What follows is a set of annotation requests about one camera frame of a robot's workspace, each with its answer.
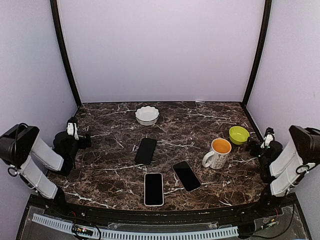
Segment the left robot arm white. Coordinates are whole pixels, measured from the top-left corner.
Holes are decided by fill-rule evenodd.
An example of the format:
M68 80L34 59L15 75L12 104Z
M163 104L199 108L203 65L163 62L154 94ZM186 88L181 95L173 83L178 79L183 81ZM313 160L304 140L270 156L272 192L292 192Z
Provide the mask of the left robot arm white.
M68 176L75 168L75 158L79 149L91 147L91 135L78 135L78 126L69 122L65 131L59 132L50 147L40 136L36 126L20 123L0 137L0 158L9 166L8 173L20 178L48 200L53 200L51 210L60 218L71 213L65 203L63 190L47 178L35 163L39 161L49 171Z

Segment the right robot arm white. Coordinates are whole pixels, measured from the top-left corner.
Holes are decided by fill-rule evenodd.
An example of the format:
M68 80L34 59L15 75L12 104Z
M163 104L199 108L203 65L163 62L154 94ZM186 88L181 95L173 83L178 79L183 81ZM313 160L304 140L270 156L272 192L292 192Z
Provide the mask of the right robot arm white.
M291 125L289 134L286 146L275 140L275 132L270 127L261 142L251 137L247 139L245 150L258 158L260 178L266 184L261 192L263 200L255 205L255 213L260 217L266 217L274 210L272 197L284 197L320 164L319 129Z

